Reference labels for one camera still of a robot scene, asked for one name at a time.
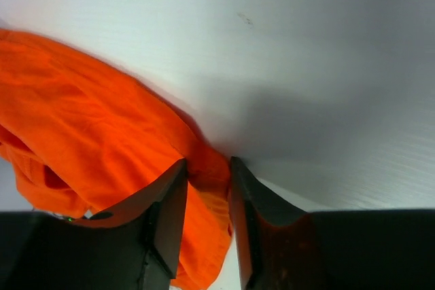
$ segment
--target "dark mark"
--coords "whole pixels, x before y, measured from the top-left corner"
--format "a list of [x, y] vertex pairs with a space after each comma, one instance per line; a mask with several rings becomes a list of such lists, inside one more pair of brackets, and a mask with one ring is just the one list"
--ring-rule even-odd
[[251, 29], [254, 27], [254, 24], [250, 18], [248, 18], [244, 13], [237, 13], [237, 16], [242, 19], [242, 21], [249, 26]]

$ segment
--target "orange fabric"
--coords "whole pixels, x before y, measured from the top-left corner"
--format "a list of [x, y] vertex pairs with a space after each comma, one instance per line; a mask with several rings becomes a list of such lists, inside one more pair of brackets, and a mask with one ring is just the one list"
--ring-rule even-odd
[[227, 160], [140, 82], [62, 44], [0, 29], [0, 155], [36, 208], [100, 211], [188, 159], [177, 279], [206, 289], [230, 244]]

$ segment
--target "orange garment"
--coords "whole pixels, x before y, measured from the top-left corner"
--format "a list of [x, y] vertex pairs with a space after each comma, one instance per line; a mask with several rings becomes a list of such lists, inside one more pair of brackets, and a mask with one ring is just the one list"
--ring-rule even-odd
[[227, 160], [118, 70], [44, 37], [0, 29], [0, 155], [36, 208], [100, 211], [188, 159], [177, 279], [206, 289], [230, 244]]

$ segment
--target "white surface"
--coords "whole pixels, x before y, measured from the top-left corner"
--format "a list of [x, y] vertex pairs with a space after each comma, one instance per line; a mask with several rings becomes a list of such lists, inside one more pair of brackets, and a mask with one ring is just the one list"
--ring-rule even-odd
[[29, 211], [31, 209], [30, 203], [16, 190], [12, 166], [0, 158], [0, 212]]
[[433, 0], [0, 0], [0, 19], [139, 76], [283, 192], [435, 205]]

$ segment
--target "black plastic part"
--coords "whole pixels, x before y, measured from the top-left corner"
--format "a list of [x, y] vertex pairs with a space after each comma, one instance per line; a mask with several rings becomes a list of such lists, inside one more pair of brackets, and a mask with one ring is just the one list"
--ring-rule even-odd
[[186, 161], [100, 212], [68, 222], [0, 214], [0, 289], [167, 290], [186, 207]]
[[242, 289], [435, 289], [434, 210], [304, 213], [231, 170]]

